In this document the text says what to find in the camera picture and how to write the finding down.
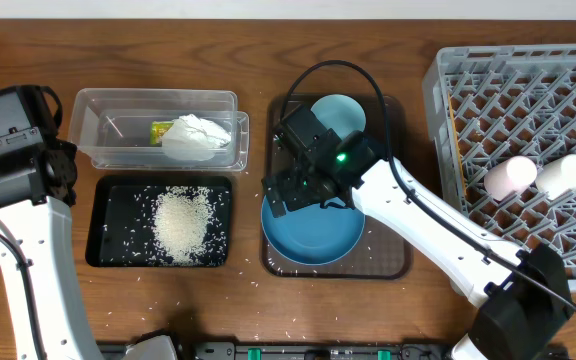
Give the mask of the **light blue bowl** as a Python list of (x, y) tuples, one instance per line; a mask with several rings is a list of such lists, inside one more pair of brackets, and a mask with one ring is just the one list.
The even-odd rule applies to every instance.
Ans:
[(354, 131), (364, 131), (366, 127), (366, 115), (362, 106), (346, 95), (324, 96), (312, 105), (311, 111), (327, 129), (332, 129), (341, 140), (344, 140)]

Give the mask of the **dark blue plate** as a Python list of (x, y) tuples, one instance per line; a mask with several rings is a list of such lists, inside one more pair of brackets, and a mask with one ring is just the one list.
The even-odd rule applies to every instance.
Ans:
[(302, 265), (326, 265), (350, 253), (359, 242), (365, 215), (356, 209), (332, 207), (340, 205), (338, 198), (286, 212), (275, 218), (270, 203), (263, 198), (261, 224), (269, 244), (283, 257)]

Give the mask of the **green yellow snack wrapper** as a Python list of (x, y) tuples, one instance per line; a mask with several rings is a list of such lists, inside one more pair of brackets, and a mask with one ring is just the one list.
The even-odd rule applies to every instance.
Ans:
[(174, 125), (173, 121), (153, 121), (150, 130), (150, 144), (157, 145), (162, 141), (163, 135)]

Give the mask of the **white tissue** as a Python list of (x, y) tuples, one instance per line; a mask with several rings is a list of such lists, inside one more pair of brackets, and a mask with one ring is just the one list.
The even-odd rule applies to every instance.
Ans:
[(161, 136), (163, 153), (183, 161), (207, 161), (227, 147), (231, 133), (219, 124), (194, 114), (182, 115)]

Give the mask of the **white rice pile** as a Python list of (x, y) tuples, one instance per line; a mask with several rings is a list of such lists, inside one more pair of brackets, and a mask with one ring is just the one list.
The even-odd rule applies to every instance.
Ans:
[(115, 186), (102, 226), (101, 263), (221, 266), (227, 258), (230, 205), (224, 186)]

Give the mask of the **wooden chopstick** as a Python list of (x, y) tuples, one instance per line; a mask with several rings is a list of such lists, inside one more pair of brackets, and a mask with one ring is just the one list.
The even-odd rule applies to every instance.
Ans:
[(447, 103), (448, 103), (448, 112), (449, 112), (449, 117), (450, 117), (451, 126), (452, 126), (452, 135), (454, 138), (454, 148), (455, 148), (455, 153), (457, 156), (457, 168), (459, 171), (459, 182), (460, 182), (461, 190), (463, 192), (462, 197), (465, 198), (465, 196), (467, 195), (467, 186), (466, 186), (466, 182), (464, 179), (464, 172), (463, 172), (463, 167), (462, 167), (462, 157), (461, 157), (461, 152), (460, 152), (459, 142), (458, 142), (458, 132), (457, 132), (457, 128), (456, 128), (455, 114), (454, 114), (454, 108), (452, 105), (452, 96), (451, 96), (450, 92), (447, 92), (446, 99), (447, 99)]

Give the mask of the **pink plastic cup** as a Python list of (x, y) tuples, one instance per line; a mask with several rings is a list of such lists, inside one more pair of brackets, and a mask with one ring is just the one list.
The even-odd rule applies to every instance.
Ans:
[(495, 166), (484, 176), (484, 188), (495, 200), (522, 193), (537, 177), (536, 164), (525, 156), (514, 156)]

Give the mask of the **small white cup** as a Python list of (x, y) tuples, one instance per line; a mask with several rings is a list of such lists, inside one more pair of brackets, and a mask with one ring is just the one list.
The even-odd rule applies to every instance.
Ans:
[(576, 190), (576, 154), (566, 155), (546, 164), (535, 184), (549, 200), (555, 200), (567, 191)]

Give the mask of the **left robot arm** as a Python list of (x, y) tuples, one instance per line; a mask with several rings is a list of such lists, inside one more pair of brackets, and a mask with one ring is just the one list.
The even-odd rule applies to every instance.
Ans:
[(0, 270), (20, 359), (99, 359), (72, 249), (73, 144), (0, 137)]

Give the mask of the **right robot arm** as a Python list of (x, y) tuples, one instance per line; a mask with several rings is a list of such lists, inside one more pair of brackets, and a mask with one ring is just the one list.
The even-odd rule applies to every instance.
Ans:
[(293, 157), (263, 180), (276, 219), (309, 208), (358, 211), (403, 237), (437, 265), (477, 309), (454, 359), (535, 359), (572, 317), (563, 262), (487, 233), (421, 185), (363, 131), (341, 135), (307, 107), (274, 129)]

